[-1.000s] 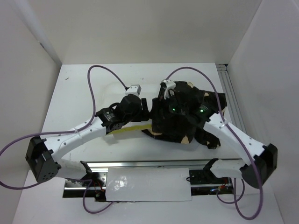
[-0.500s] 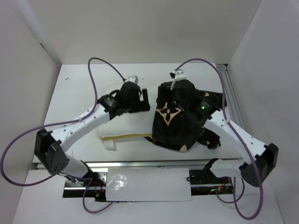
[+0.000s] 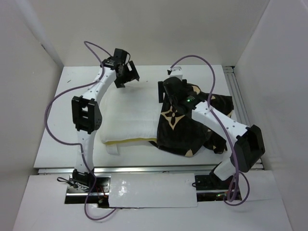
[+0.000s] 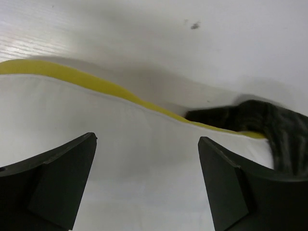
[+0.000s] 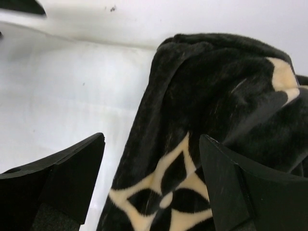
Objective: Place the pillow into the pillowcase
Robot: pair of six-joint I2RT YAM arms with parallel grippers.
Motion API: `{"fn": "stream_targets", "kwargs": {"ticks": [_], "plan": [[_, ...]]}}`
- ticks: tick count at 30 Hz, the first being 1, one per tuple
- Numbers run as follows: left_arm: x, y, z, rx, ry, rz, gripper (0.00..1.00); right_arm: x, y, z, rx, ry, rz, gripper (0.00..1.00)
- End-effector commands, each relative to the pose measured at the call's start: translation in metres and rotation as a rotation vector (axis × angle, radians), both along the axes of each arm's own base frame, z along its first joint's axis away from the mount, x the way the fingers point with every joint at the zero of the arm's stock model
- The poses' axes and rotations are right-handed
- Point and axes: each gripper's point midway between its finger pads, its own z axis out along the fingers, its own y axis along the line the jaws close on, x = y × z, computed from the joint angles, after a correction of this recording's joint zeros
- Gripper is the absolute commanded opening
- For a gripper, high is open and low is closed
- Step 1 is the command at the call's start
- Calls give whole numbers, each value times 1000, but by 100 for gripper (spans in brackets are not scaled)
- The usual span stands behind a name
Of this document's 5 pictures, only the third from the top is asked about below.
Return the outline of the white pillow yellow edge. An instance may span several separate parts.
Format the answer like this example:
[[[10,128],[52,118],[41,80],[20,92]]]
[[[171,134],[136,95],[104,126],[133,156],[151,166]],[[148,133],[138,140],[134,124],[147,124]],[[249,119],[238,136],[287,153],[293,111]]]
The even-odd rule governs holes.
[[[118,155],[124,143],[155,142],[161,108],[157,86],[109,88],[100,104],[103,122],[99,128],[107,153]]]

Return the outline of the black beige patterned pillowcase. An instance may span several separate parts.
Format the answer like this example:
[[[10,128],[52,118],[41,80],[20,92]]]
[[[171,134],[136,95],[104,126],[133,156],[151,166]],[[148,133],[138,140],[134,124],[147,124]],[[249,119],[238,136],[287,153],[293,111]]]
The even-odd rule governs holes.
[[[158,127],[157,138],[150,141],[156,148],[172,154],[192,157],[202,147],[215,154],[227,151],[227,142],[220,135],[200,122],[178,113],[164,96]]]

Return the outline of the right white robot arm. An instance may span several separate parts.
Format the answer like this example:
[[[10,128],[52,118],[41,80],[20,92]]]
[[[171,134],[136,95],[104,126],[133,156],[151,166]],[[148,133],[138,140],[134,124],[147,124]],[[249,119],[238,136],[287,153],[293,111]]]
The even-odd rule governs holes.
[[[186,80],[169,77],[158,82],[158,98],[158,148],[185,157],[201,147],[216,154],[230,151],[211,171],[212,187],[220,189],[230,177],[248,172],[265,153],[261,129],[231,118],[231,96],[205,93]]]

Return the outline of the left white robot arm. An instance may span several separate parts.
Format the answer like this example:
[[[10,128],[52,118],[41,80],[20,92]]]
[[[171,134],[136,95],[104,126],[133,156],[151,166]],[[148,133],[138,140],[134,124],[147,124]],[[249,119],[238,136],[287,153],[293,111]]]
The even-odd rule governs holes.
[[[73,123],[80,145],[72,179],[84,192],[90,192],[95,186],[93,148],[96,132],[103,122],[100,102],[112,84],[123,88],[126,83],[140,79],[130,53],[122,49],[116,48],[112,56],[102,61],[100,68],[86,92],[71,101]]]

